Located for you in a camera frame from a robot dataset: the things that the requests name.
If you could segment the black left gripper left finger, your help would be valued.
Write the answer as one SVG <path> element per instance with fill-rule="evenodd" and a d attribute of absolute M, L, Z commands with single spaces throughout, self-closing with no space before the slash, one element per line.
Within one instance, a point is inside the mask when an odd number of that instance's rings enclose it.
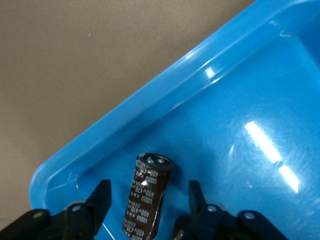
<path fill-rule="evenodd" d="M 111 181 L 104 179 L 85 202 L 58 214 L 37 208 L 0 230 L 0 240 L 94 240 L 111 207 Z"/>

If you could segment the blue plastic tray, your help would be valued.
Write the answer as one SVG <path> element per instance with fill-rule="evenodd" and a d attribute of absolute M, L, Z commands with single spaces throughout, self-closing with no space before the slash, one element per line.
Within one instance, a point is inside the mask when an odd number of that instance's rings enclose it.
<path fill-rule="evenodd" d="M 289 240 L 320 240 L 320 0 L 256 0 L 46 160 L 32 208 L 57 214 L 111 181 L 98 240 L 129 240 L 136 157 L 176 164 L 155 240 L 189 212 L 189 181 L 232 215 L 254 210 Z"/>

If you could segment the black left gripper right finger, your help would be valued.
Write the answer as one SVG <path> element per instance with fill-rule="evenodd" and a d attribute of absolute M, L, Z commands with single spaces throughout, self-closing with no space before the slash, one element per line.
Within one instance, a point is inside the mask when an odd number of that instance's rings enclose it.
<path fill-rule="evenodd" d="M 188 240 L 287 240 L 258 211 L 243 210 L 233 216 L 218 205 L 207 203 L 197 180 L 189 182 L 189 208 Z"/>

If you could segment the dark connector block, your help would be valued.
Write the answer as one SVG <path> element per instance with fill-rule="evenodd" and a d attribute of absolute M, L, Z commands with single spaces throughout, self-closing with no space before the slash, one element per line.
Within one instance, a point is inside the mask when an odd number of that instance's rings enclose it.
<path fill-rule="evenodd" d="M 192 218 L 190 216 L 180 216 L 174 223 L 171 240 L 181 240 L 185 232 L 188 230 Z"/>
<path fill-rule="evenodd" d="M 136 158 L 122 230 L 131 240 L 153 240 L 166 188 L 175 169 L 169 158 L 145 152 Z"/>

